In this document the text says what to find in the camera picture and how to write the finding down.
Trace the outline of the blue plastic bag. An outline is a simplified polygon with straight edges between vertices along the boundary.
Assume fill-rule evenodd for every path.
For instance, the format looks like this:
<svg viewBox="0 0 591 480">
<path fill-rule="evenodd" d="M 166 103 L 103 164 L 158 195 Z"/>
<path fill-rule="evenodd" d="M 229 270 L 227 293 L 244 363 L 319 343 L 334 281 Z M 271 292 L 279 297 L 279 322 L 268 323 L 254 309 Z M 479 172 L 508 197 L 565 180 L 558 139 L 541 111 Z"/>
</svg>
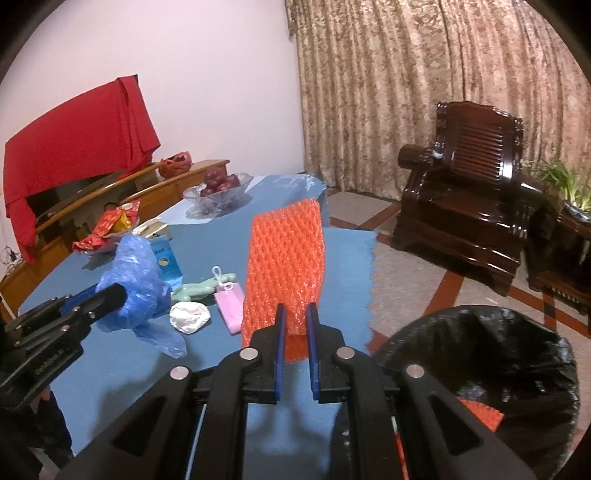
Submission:
<svg viewBox="0 0 591 480">
<path fill-rule="evenodd" d="M 169 312 L 171 286 L 160 278 L 160 268 L 148 240 L 127 234 L 118 243 L 114 259 L 95 288 L 103 291 L 113 284 L 126 293 L 123 306 L 96 322 L 103 332 L 129 330 L 135 337 L 161 353 L 179 359 L 187 355 L 186 343 L 171 326 L 152 322 Z"/>
</svg>

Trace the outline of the white tissue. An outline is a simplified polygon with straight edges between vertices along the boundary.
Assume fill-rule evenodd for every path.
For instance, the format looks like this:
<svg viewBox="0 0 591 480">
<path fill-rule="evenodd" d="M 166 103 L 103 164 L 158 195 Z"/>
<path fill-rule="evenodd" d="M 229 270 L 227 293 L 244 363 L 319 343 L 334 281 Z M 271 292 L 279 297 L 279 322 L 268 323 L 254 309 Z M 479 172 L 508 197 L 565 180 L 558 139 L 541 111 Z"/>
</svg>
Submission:
<svg viewBox="0 0 591 480">
<path fill-rule="evenodd" d="M 175 330 L 191 335 L 211 320 L 211 312 L 199 302 L 179 302 L 170 308 L 169 320 Z"/>
</svg>

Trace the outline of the green rubber glove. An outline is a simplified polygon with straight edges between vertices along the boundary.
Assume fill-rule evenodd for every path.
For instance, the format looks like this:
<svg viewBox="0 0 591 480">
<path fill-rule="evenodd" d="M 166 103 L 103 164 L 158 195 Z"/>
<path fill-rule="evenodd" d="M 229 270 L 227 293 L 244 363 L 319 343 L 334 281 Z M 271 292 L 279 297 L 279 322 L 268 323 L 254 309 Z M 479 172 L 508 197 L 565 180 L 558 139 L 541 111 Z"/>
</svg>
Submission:
<svg viewBox="0 0 591 480">
<path fill-rule="evenodd" d="M 222 273 L 218 278 L 212 277 L 198 283 L 185 283 L 171 293 L 171 303 L 200 302 L 213 295 L 219 286 L 235 281 L 235 273 Z"/>
</svg>

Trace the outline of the pink sponge pouch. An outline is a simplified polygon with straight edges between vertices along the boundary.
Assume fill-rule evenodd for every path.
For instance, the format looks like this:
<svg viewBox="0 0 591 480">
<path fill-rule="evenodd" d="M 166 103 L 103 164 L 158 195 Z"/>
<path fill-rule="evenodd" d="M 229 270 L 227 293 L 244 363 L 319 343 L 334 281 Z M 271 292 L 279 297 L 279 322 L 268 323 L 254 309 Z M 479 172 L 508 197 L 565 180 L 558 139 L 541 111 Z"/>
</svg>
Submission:
<svg viewBox="0 0 591 480">
<path fill-rule="evenodd" d="M 243 301 L 245 300 L 242 287 L 235 282 L 218 285 L 214 298 L 228 332 L 231 335 L 238 334 L 242 330 Z"/>
</svg>

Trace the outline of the orange foam net sleeve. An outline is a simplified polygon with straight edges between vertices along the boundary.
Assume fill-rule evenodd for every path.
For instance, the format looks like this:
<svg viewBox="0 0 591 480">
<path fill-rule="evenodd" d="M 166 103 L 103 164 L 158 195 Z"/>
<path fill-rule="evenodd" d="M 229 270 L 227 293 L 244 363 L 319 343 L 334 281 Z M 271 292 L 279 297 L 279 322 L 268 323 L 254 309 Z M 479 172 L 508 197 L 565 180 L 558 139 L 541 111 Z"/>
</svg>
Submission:
<svg viewBox="0 0 591 480">
<path fill-rule="evenodd" d="M 252 220 L 243 302 L 242 345 L 274 324 L 276 307 L 287 309 L 286 351 L 290 363 L 308 358 L 305 311 L 317 304 L 325 279 L 325 237 L 315 199 L 259 214 Z"/>
</svg>

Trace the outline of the black lined trash bin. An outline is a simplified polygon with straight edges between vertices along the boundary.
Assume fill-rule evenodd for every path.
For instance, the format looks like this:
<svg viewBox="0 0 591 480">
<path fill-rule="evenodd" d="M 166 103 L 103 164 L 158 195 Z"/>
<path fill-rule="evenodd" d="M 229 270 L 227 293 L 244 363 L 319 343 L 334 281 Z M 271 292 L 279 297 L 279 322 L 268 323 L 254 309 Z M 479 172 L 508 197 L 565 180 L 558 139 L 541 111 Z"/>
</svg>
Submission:
<svg viewBox="0 0 591 480">
<path fill-rule="evenodd" d="M 529 317 L 486 305 L 440 310 L 402 328 L 374 359 L 389 370 L 417 363 L 453 394 L 503 413 L 497 435 L 538 478 L 566 462 L 580 410 L 575 355 Z"/>
</svg>

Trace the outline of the blue tall carton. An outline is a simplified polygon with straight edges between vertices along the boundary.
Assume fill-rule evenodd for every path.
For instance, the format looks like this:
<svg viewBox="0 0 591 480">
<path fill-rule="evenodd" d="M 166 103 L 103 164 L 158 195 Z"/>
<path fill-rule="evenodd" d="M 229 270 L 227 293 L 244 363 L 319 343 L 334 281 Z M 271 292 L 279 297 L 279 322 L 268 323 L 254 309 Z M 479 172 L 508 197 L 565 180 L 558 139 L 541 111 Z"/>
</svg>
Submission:
<svg viewBox="0 0 591 480">
<path fill-rule="evenodd" d="M 150 239 L 149 243 L 160 271 L 160 278 L 168 283 L 172 290 L 178 289 L 183 283 L 183 275 L 169 240 L 165 236 L 159 236 Z"/>
</svg>

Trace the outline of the red snack packets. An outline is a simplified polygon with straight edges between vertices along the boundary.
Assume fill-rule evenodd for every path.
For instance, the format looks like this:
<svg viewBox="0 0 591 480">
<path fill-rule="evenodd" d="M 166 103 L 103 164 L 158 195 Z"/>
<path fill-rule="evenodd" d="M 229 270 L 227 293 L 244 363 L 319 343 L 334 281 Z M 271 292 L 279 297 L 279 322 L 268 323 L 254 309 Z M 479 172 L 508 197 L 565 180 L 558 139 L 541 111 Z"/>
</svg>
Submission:
<svg viewBox="0 0 591 480">
<path fill-rule="evenodd" d="M 107 235 L 130 228 L 136 219 L 139 220 L 140 203 L 140 200 L 133 200 L 114 209 L 106 210 L 92 232 L 72 244 L 72 250 L 81 254 L 83 250 L 99 248 Z"/>
</svg>

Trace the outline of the tissue box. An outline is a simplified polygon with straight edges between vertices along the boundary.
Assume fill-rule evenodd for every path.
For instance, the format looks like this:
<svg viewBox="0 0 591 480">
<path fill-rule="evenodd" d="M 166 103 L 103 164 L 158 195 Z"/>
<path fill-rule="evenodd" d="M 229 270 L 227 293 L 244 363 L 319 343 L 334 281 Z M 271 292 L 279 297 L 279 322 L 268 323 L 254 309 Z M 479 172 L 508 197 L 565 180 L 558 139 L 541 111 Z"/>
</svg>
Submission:
<svg viewBox="0 0 591 480">
<path fill-rule="evenodd" d="M 169 225 L 159 217 L 149 219 L 132 229 L 132 234 L 136 237 L 152 241 L 158 238 L 164 238 L 168 241 L 172 239 Z"/>
</svg>

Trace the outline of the wooden tv cabinet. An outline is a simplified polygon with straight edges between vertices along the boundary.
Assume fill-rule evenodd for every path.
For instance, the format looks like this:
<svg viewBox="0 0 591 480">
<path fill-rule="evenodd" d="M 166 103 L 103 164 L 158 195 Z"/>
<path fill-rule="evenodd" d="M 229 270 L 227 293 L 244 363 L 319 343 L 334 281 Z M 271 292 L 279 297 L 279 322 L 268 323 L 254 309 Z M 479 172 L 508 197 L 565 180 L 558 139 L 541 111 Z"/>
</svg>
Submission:
<svg viewBox="0 0 591 480">
<path fill-rule="evenodd" d="M 72 202 L 37 225 L 35 260 L 19 262 L 1 280 L 2 319 L 15 318 L 26 298 L 72 252 L 73 242 L 95 227 L 106 209 L 139 200 L 139 219 L 151 219 L 179 202 L 188 187 L 201 183 L 208 168 L 225 169 L 228 164 L 225 159 L 197 161 L 171 179 L 159 178 L 157 166 L 151 164 L 124 178 L 118 173 L 108 175 L 90 185 L 86 195 L 76 194 Z"/>
</svg>

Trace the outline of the red ornament on cabinet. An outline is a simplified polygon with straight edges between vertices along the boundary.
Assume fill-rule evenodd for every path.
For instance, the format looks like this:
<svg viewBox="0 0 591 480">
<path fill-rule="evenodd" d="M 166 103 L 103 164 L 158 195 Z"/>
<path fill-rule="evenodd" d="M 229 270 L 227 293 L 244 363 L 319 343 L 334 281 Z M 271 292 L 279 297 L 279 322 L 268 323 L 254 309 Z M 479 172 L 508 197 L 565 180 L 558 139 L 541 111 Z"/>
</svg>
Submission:
<svg viewBox="0 0 591 480">
<path fill-rule="evenodd" d="M 171 179 L 188 172 L 191 166 L 191 155 L 188 151 L 184 151 L 162 159 L 158 163 L 157 171 L 163 179 Z"/>
</svg>

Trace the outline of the light blue far tablecloth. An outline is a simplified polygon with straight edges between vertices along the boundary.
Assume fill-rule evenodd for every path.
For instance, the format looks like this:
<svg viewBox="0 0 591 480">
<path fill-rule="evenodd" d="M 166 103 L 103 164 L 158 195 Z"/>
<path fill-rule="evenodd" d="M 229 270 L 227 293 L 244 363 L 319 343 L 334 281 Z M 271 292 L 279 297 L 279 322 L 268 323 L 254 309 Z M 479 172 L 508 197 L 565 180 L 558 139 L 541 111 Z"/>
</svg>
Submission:
<svg viewBox="0 0 591 480">
<path fill-rule="evenodd" d="M 189 211 L 192 204 L 181 200 L 158 215 L 168 225 L 206 224 L 223 216 L 249 217 L 273 211 L 304 199 L 315 199 L 320 204 L 322 224 L 329 226 L 328 191 L 325 183 L 308 174 L 254 176 L 245 199 L 232 210 L 213 216 L 193 218 Z"/>
</svg>

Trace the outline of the dark wooden side table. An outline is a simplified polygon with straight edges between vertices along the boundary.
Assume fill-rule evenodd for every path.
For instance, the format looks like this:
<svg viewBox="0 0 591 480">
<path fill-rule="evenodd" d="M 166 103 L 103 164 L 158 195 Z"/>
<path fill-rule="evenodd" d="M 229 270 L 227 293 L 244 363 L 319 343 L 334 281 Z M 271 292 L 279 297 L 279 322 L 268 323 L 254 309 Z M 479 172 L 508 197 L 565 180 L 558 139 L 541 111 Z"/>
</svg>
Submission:
<svg viewBox="0 0 591 480">
<path fill-rule="evenodd" d="M 590 316 L 590 225 L 560 201 L 532 215 L 525 245 L 528 284 Z"/>
</svg>

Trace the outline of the potted green plant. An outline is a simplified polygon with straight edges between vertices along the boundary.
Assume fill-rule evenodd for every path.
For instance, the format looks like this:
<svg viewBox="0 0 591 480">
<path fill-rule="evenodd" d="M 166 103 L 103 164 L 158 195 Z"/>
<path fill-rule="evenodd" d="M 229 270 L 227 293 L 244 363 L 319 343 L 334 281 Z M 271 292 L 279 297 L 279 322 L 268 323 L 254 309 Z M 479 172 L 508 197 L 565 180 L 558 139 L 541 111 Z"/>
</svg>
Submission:
<svg viewBox="0 0 591 480">
<path fill-rule="evenodd" d="M 583 224 L 590 223 L 590 183 L 558 157 L 529 164 L 528 172 L 543 183 L 551 197 Z"/>
</svg>

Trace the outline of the patterned beige curtain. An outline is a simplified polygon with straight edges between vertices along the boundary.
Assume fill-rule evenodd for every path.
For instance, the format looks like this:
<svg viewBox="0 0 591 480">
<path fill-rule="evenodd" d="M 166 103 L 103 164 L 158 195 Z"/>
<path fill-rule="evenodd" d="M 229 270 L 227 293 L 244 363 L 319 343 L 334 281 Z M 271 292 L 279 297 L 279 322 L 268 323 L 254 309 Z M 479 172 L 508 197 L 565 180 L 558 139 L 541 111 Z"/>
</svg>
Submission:
<svg viewBox="0 0 591 480">
<path fill-rule="evenodd" d="M 590 175 L 590 83 L 525 1 L 290 1 L 304 168 L 329 186 L 397 199 L 407 144 L 435 137 L 438 102 L 524 122 L 524 158 Z"/>
</svg>

